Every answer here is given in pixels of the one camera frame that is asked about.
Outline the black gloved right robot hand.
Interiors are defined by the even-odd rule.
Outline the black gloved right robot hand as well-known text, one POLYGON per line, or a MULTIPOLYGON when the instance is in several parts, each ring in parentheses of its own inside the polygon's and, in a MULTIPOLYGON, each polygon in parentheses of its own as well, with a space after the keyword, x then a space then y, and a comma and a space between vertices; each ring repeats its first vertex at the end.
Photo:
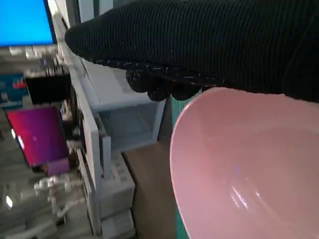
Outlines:
POLYGON ((82 59, 152 101, 224 87, 319 101, 316 0, 139 0, 69 28, 82 59))

